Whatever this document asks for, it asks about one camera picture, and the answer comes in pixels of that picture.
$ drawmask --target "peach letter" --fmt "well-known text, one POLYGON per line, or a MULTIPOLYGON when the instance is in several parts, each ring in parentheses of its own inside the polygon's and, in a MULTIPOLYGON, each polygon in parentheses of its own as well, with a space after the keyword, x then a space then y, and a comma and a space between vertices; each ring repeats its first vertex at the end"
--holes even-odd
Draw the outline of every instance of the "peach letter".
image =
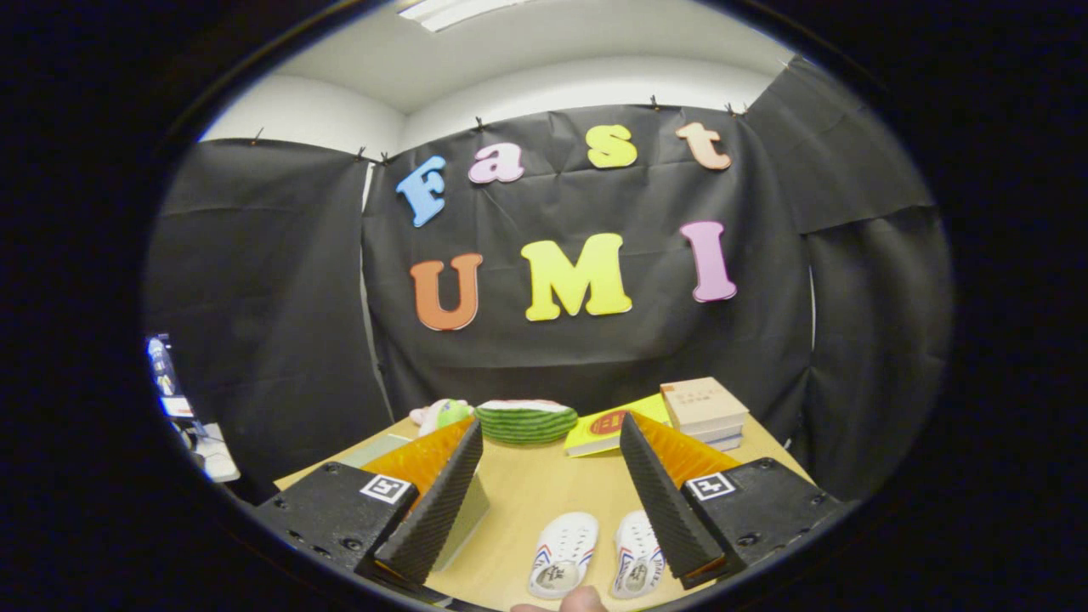
POLYGON ((480 308, 477 289, 477 268, 483 262, 479 253, 458 255, 449 262, 457 270, 457 284, 461 303, 455 310, 443 310, 438 302, 438 272, 442 261, 421 261, 411 267, 416 279, 416 315, 424 326, 435 331, 450 331, 468 327, 480 308))
POLYGON ((718 136, 717 132, 703 127, 702 123, 689 123, 684 125, 680 130, 677 130, 677 136, 688 140, 688 146, 691 147, 691 155, 695 157, 695 161, 700 162, 703 168, 725 170, 733 162, 733 160, 729 159, 728 155, 714 150, 714 145, 710 143, 717 143, 721 137, 718 136))

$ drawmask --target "shoe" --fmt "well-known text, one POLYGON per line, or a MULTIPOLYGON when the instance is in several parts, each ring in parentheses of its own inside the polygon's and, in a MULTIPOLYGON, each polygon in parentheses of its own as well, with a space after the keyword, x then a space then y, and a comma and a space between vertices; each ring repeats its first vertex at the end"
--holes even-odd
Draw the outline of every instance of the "shoe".
POLYGON ((616 599, 642 597, 662 582, 665 556, 645 511, 632 512, 620 522, 616 529, 616 558, 619 572, 611 587, 616 599))
POLYGON ((585 577, 597 543, 597 519, 569 512, 547 524, 536 541, 529 574, 529 592, 541 599, 562 599, 585 577))

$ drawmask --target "finger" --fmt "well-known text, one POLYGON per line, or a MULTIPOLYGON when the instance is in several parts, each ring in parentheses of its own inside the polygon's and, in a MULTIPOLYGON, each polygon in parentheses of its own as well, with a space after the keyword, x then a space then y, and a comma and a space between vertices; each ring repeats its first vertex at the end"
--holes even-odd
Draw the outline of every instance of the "finger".
POLYGON ((593 586, 578 587, 562 598, 559 612, 608 612, 593 586))

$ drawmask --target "black backdrop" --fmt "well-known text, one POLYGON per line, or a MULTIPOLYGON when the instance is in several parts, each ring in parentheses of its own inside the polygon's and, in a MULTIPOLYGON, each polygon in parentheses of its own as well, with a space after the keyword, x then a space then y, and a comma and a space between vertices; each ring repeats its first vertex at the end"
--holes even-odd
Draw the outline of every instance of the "black backdrop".
POLYGON ((540 397, 590 414, 662 382, 714 376, 827 490, 871 493, 906 453, 937 394, 951 332, 940 222, 906 155, 841 85, 795 59, 744 114, 599 107, 470 130, 378 164, 268 140, 196 146, 160 211, 148 262, 146 330, 168 331, 205 420, 222 425, 259 501, 271 481, 438 397, 540 397), (703 168, 676 131, 717 131, 732 158, 703 168), (622 124, 627 168, 597 169, 585 132, 622 124), (480 148, 522 147, 526 173, 478 185, 480 148), (444 210, 421 228, 395 192, 431 156, 444 210), (734 297, 698 303, 680 228, 724 224, 734 297), (597 233, 619 252, 630 311, 529 321, 523 245, 556 241, 577 261, 597 233), (359 293, 373 317, 382 397, 359 293), (409 269, 480 253, 479 313, 438 332, 415 313, 409 269), (815 333, 813 306, 815 297, 815 333))
POLYGON ((770 160, 751 128, 704 109, 602 107, 540 113, 487 125, 406 151, 374 173, 363 213, 363 272, 391 401, 406 411, 456 396, 471 402, 541 397, 580 414, 657 391, 663 382, 714 376, 784 440, 792 433, 812 342, 808 272, 770 160), (719 132, 732 167, 707 170, 679 127, 719 132), (597 169, 585 132, 622 124, 638 147, 627 168, 597 169), (524 175, 512 183, 468 181, 473 154, 511 142, 524 175), (394 189, 441 155, 445 209, 421 228, 394 189), (681 225, 725 225, 722 253, 738 294, 698 303, 692 249, 681 225), (521 247, 555 241, 571 262, 597 233, 623 238, 619 262, 630 311, 583 308, 529 321, 529 262, 521 247), (415 316, 409 268, 446 262, 440 295, 457 304, 449 260, 480 253, 480 309, 465 329, 436 332, 415 316))
POLYGON ((360 307, 366 166, 293 143, 201 143, 159 212, 144 328, 170 333, 182 389, 220 424, 251 501, 391 424, 360 307))
POLYGON ((363 271, 381 369, 399 416, 443 396, 544 397, 580 414, 714 376, 838 495, 871 493, 905 454, 936 400, 952 322, 949 253, 932 200, 865 105, 795 59, 747 113, 602 107, 539 113, 442 138, 374 172, 363 271), (725 171, 707 170, 677 128, 717 131, 725 171), (619 123, 639 150, 597 169, 585 132, 619 123), (511 142, 524 175, 468 181, 473 154, 511 142), (431 156, 446 159, 445 208, 421 228, 395 192, 431 156), (725 225, 738 294, 692 299, 684 223, 725 225), (623 237, 629 313, 528 321, 521 246, 554 240, 572 262, 586 237, 623 237), (458 303, 449 261, 480 253, 479 313, 436 332, 415 317, 409 268, 445 262, 440 295, 458 303), (813 340, 812 294, 816 330, 813 340))

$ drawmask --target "letter m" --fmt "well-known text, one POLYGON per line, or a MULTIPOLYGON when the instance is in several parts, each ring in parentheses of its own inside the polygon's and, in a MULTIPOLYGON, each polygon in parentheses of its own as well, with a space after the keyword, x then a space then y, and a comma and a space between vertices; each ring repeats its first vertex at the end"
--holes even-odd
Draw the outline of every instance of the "letter m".
POLYGON ((533 303, 526 310, 530 321, 547 321, 559 317, 559 307, 552 301, 552 291, 559 296, 571 317, 582 308, 585 291, 590 301, 585 311, 591 315, 615 315, 631 309, 631 298, 623 293, 619 273, 619 234, 594 234, 582 246, 578 265, 570 260, 553 241, 527 244, 521 256, 529 260, 533 303))

